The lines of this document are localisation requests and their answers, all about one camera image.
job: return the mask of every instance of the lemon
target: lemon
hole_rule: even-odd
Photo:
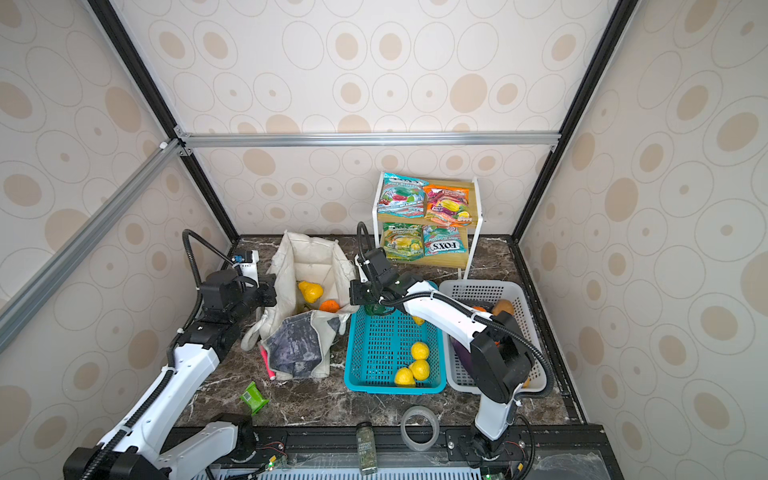
[[[395,374],[395,385],[397,386],[415,386],[416,382],[413,379],[413,373],[406,367],[401,368]]]
[[[408,368],[411,370],[411,373],[413,373],[413,378],[420,382],[429,378],[429,364],[426,360],[416,360]]]
[[[429,347],[424,342],[416,342],[411,347],[411,356],[414,360],[426,360],[429,358]]]

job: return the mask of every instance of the roll of clear tape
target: roll of clear tape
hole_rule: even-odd
[[[432,426],[432,437],[427,443],[414,442],[406,432],[406,423],[412,417],[417,415],[429,420],[429,424]],[[409,449],[414,452],[426,452],[437,442],[437,438],[440,435],[440,421],[437,419],[437,415],[425,406],[413,406],[406,410],[406,413],[402,416],[402,420],[400,420],[400,435],[402,436],[402,441]]]

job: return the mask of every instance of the gray plastic basket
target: gray plastic basket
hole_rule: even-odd
[[[533,317],[528,304],[525,302],[523,289],[514,282],[502,282],[501,280],[446,280],[440,284],[440,292],[457,300],[477,300],[483,303],[496,303],[500,299],[509,300],[515,306],[515,319],[518,321],[523,336],[537,348],[541,344],[536,335]],[[456,352],[453,350],[451,339],[443,332],[443,355],[445,355],[445,370],[448,373],[448,384],[459,392],[468,392],[480,395],[480,389],[475,386],[475,380],[464,369]],[[544,370],[536,362],[531,370],[531,382],[523,391],[538,392],[547,383]]]

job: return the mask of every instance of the basket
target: basket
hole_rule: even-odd
[[[424,395],[445,388],[445,341],[437,327],[429,322],[416,325],[412,316],[399,310],[391,315],[369,316],[360,308],[351,320],[344,369],[344,383],[350,390]],[[429,378],[416,382],[416,387],[397,386],[395,373],[413,362],[411,346],[416,342],[429,347]]]
[[[541,344],[536,335],[533,317],[528,304],[525,302],[523,289],[517,283],[502,282],[501,280],[446,280],[440,284],[440,292],[456,300],[466,302],[475,300],[483,303],[496,303],[500,299],[509,300],[515,306],[515,319],[518,321],[523,336],[541,350]],[[451,345],[447,333],[442,334],[445,355],[445,370],[448,383],[454,390],[480,395],[480,389],[475,386],[475,380],[467,373],[459,361]],[[544,370],[536,362],[531,370],[531,382],[523,392],[538,392],[547,383]]]

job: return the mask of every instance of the candy bag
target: candy bag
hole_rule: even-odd
[[[456,227],[424,227],[424,255],[440,253],[465,253],[462,235]]]
[[[424,186],[418,178],[384,174],[378,212],[397,217],[424,217]]]
[[[468,189],[429,185],[424,191],[427,195],[425,218],[445,227],[461,227],[472,222]]]
[[[416,260],[424,256],[424,240],[421,225],[410,223],[384,223],[382,247],[387,258]]]

